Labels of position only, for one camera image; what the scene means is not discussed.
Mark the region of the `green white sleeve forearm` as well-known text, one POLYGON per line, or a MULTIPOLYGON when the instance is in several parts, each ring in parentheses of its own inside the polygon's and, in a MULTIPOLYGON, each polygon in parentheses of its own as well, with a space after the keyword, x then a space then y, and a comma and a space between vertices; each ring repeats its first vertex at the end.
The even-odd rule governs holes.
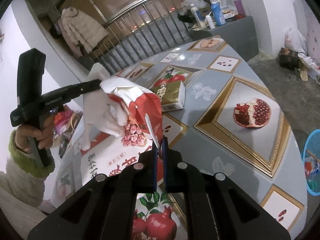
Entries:
POLYGON ((32 154, 16 148, 16 132, 9 140, 9 157, 6 171, 1 172, 1 210, 12 227, 23 238, 46 218, 39 209, 44 197, 44 182, 55 169, 55 161, 49 156, 47 167, 37 167, 32 154))

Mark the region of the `person's left hand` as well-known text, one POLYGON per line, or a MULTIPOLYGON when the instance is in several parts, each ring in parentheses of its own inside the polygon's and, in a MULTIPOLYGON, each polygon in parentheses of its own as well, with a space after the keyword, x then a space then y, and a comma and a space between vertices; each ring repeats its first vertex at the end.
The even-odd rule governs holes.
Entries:
POLYGON ((15 146, 24 153, 31 153, 29 138, 35 138, 39 143, 39 149, 50 149, 53 145, 53 129, 54 118, 51 115, 44 121, 42 129, 29 125, 20 125, 16 129, 15 146))

